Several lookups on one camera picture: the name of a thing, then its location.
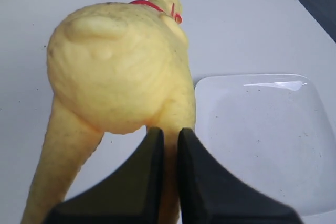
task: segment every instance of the black clip jaw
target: black clip jaw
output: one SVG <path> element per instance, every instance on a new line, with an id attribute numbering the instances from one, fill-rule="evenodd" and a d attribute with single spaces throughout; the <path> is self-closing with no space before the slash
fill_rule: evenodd
<path id="1" fill-rule="evenodd" d="M 302 224 L 296 212 L 241 182 L 182 129 L 177 155 L 184 224 Z M 148 131 L 114 173 L 55 206 L 44 224 L 156 224 L 163 176 L 163 132 Z"/>
<path id="2" fill-rule="evenodd" d="M 302 224 L 297 213 L 244 184 L 206 150 L 191 129 L 178 147 L 183 224 Z"/>
<path id="3" fill-rule="evenodd" d="M 163 132 L 152 128 L 113 174 L 55 206 L 44 224 L 157 223 L 162 169 Z"/>

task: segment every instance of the yellow rubber chicken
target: yellow rubber chicken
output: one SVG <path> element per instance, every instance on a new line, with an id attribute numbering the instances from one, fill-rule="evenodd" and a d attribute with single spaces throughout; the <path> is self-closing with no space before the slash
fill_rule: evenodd
<path id="1" fill-rule="evenodd" d="M 104 132 L 127 134 L 143 125 L 164 132 L 159 223 L 177 222 L 177 137 L 195 125 L 181 12 L 179 0 L 101 3 L 56 27 L 47 47 L 51 114 L 21 224 L 41 224 L 64 200 Z"/>

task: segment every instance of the rubber chicken leg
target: rubber chicken leg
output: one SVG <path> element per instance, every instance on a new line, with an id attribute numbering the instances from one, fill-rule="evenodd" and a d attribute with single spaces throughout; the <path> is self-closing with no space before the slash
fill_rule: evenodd
<path id="1" fill-rule="evenodd" d="M 179 0 L 101 3 L 68 15 L 47 47 L 54 92 L 21 224 L 41 224 L 64 200 L 104 132 L 164 132 L 159 224 L 178 219 L 177 137 L 194 128 L 194 86 Z"/>

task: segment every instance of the rubber chicken body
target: rubber chicken body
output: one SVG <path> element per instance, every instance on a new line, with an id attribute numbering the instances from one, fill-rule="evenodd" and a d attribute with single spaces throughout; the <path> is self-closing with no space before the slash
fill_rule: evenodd
<path id="1" fill-rule="evenodd" d="M 159 223 L 177 222 L 177 137 L 195 125 L 181 11 L 179 0 L 101 3 L 56 27 L 47 47 L 51 114 L 21 224 L 41 224 L 64 200 L 104 132 L 127 134 L 144 125 L 164 132 Z"/>

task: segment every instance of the white background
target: white background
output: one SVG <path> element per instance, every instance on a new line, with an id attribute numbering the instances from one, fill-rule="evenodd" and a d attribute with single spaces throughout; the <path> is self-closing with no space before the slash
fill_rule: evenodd
<path id="1" fill-rule="evenodd" d="M 49 36 L 75 9 L 113 1 L 132 0 L 0 0 L 0 223 L 19 223 L 43 143 L 52 97 Z M 181 1 L 195 81 L 214 74 L 302 74 L 317 86 L 335 130 L 336 44 L 297 0 Z M 68 197 L 108 176 L 144 132 L 107 134 Z"/>

